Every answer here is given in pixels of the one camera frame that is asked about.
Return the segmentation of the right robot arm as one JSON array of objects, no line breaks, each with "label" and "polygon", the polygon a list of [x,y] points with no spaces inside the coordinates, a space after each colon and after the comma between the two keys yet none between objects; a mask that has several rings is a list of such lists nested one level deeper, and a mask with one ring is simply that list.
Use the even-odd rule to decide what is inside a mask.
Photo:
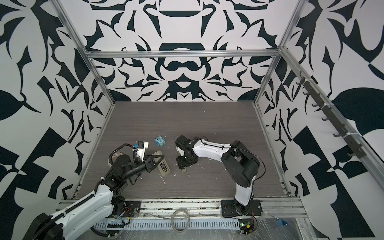
[{"label": "right robot arm", "polygon": [[179,169],[183,170],[198,162],[200,158],[218,161],[225,166],[236,183],[235,206],[242,212],[251,207],[253,185],[263,161],[240,141],[232,144],[212,143],[203,138],[192,140],[181,135],[175,141]]}]

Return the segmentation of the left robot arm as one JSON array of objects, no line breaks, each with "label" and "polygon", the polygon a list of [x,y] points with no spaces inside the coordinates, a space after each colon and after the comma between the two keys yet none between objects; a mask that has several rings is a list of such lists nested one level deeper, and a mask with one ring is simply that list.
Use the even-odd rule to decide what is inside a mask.
[{"label": "left robot arm", "polygon": [[163,155],[147,155],[132,162],[128,155],[111,160],[108,173],[85,197],[51,215],[38,215],[28,228],[25,240],[75,240],[99,221],[110,215],[121,215],[122,192],[132,177],[155,170]]}]

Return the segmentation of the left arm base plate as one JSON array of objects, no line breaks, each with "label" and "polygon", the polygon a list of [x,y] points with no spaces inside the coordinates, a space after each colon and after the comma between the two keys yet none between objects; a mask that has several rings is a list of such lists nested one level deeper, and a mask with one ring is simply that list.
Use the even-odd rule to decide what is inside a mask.
[{"label": "left arm base plate", "polygon": [[131,218],[141,212],[141,201],[124,201],[119,203],[114,210],[113,215],[119,215],[121,218]]}]

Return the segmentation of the white remote control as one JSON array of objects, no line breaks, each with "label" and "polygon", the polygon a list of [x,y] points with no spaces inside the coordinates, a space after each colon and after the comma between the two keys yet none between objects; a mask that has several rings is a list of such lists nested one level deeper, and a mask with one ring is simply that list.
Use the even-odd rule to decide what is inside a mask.
[{"label": "white remote control", "polygon": [[157,168],[160,171],[162,177],[165,177],[171,173],[171,169],[161,151],[156,151],[153,153],[155,163],[159,163]]}]

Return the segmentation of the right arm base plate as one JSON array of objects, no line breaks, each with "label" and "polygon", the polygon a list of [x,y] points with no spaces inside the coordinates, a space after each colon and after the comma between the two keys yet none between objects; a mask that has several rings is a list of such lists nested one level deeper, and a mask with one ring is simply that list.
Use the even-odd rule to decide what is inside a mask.
[{"label": "right arm base plate", "polygon": [[240,216],[261,216],[263,212],[259,200],[250,200],[247,206],[243,206],[236,200],[221,200],[221,215],[224,218]]}]

